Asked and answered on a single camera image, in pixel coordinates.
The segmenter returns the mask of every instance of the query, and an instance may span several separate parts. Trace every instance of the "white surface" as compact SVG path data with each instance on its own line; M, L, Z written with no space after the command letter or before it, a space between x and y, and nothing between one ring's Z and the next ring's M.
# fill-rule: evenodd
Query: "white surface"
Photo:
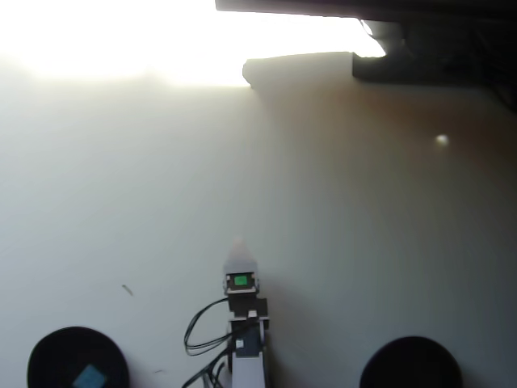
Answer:
M480 91L360 85L349 59L256 61L254 90L2 63L0 386L70 325L112 337L134 387L180 386L209 358L182 337L235 236L271 299L278 386L357 387L403 335L446 346L468 387L514 386L517 121ZM198 339L224 332L217 309Z

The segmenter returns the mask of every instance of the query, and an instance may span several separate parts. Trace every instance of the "bright light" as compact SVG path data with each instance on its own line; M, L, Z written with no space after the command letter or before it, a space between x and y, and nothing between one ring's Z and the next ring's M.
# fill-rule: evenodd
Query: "bright light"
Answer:
M246 85L249 58L384 51L356 19L218 12L213 0L4 0L0 54L41 76Z
M449 137L447 135L438 135L435 139L436 144L445 147L449 145Z

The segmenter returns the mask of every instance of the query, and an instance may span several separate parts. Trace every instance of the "small spot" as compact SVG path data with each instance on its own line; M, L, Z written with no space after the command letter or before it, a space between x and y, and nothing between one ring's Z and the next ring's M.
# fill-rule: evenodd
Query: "small spot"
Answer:
M131 289L129 289L129 287L127 285L122 285L122 288L125 289L126 291L128 291L128 294L132 296L132 291L131 291Z
M449 137L447 135L438 135L435 140L439 146L445 147L449 145Z

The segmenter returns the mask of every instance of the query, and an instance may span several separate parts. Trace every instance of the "white floor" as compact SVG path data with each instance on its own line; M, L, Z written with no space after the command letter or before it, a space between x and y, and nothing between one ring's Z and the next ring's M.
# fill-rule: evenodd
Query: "white floor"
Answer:
M184 329L242 236L278 386L357 387L383 344L428 335L468 387L511 387L515 117L480 91L361 85L349 54L248 70L254 89L2 62L0 385L25 386L37 341L81 325L118 343L135 388L181 386L209 359L184 354Z

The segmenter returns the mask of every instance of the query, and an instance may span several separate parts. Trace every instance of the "black object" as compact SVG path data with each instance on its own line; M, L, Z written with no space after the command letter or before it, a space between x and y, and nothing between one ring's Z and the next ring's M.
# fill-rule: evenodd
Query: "black object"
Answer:
M194 330L195 325L197 324L197 321L201 318L201 315L203 315L207 310L211 309L215 305L218 305L223 302L227 302L228 298L224 297L218 301L210 303L208 306L204 307L202 310L198 311L190 323L188 324L187 330L185 331L185 336L183 337L183 345L185 347L185 352L188 356L200 356L202 354L205 354L206 352L210 352L213 349L219 347L224 342L230 341L236 334L241 334L243 332L248 331L249 329L253 328L255 326L255 323L246 323L244 322L242 326L234 328L230 333L226 335L222 335L221 337L212 339L207 342L203 342L202 344L190 344L188 341L191 337L192 331ZM225 363L221 363L219 367L216 369L217 364L220 360L222 360L224 357L230 355L231 360L231 351L232 348L228 345L222 352L220 352L216 358L214 358L207 366L202 368L198 373L196 373L194 376L189 378L187 382L185 382L182 385L182 388L187 388L194 384L197 380L200 378L208 379L210 383L215 388L221 388L222 385L219 382L219 375L221 374L222 368L225 366Z
M360 388L461 388L461 369L432 339L404 337L381 348L367 363Z
M514 0L215 0L219 11L345 16L390 22L515 21Z
M93 379L104 381L102 388L129 388L126 360L111 339L85 327L67 327L47 335L34 347L28 362L27 386L81 387L92 374Z

